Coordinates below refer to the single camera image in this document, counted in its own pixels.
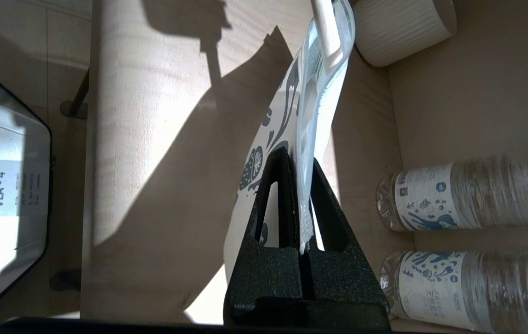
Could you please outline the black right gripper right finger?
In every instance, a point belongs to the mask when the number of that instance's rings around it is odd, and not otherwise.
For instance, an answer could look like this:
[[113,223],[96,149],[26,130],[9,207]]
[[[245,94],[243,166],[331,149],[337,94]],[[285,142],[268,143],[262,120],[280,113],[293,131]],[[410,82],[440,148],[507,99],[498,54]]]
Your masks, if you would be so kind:
[[315,236],[306,244],[314,298],[388,307],[378,279],[334,194],[321,165],[314,160],[311,199],[324,249]]

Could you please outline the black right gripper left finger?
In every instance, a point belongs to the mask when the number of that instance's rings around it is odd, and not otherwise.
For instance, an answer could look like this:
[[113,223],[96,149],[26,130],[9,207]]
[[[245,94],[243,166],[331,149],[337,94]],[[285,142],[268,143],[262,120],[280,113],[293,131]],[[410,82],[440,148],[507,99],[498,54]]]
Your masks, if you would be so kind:
[[[260,243],[270,188],[276,183],[279,247]],[[223,303],[225,325],[298,325],[303,290],[299,208],[286,148],[267,159]]]

